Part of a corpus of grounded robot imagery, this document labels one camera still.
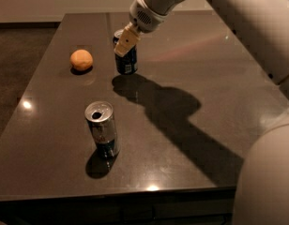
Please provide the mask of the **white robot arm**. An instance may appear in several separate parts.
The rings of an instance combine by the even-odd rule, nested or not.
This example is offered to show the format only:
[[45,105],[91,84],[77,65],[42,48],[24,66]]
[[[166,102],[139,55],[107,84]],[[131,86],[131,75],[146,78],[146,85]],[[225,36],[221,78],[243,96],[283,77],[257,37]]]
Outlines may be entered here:
[[[156,30],[185,0],[134,0],[115,46],[126,55],[141,34]],[[289,0],[206,0],[262,70],[245,76],[247,91],[265,82],[289,102]],[[289,225],[289,114],[250,147],[240,170],[233,225]]]

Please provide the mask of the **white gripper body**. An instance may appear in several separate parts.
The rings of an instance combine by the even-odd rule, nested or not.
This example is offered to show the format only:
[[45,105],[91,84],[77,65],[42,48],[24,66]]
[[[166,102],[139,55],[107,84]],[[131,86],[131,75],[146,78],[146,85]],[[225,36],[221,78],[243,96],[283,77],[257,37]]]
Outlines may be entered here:
[[165,16],[153,11],[145,0],[134,0],[129,8],[129,20],[139,33],[151,33],[165,21]]

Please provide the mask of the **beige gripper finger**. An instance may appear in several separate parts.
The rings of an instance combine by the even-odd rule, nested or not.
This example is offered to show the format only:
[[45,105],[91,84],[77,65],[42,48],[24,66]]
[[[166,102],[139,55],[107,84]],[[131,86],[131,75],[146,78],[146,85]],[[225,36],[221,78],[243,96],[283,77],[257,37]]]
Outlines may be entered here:
[[115,45],[114,53],[124,57],[140,41],[140,38],[138,27],[130,22],[123,29],[120,39]]

